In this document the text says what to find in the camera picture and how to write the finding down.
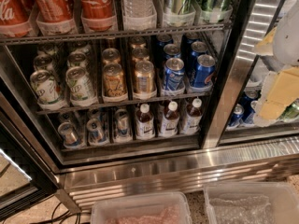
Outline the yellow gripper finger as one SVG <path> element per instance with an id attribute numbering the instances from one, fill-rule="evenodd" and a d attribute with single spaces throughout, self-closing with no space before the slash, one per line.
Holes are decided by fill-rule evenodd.
<path id="1" fill-rule="evenodd" d="M 277 28 L 274 27 L 262 41 L 258 42 L 253 51 L 260 56 L 272 56 L 273 55 L 273 42 Z"/>
<path id="2" fill-rule="evenodd" d="M 275 123 L 298 97 L 298 66 L 286 66 L 279 72 L 270 71 L 264 80 L 261 97 L 255 106 L 254 124 L 258 127 L 267 127 Z"/>

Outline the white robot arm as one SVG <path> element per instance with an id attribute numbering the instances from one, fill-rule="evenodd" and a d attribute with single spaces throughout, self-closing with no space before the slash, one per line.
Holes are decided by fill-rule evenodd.
<path id="1" fill-rule="evenodd" d="M 254 124 L 267 127 L 299 97 L 299 1 L 254 47 L 254 52 L 261 56 L 272 55 L 283 64 L 278 72 L 268 73 L 255 106 Z"/>

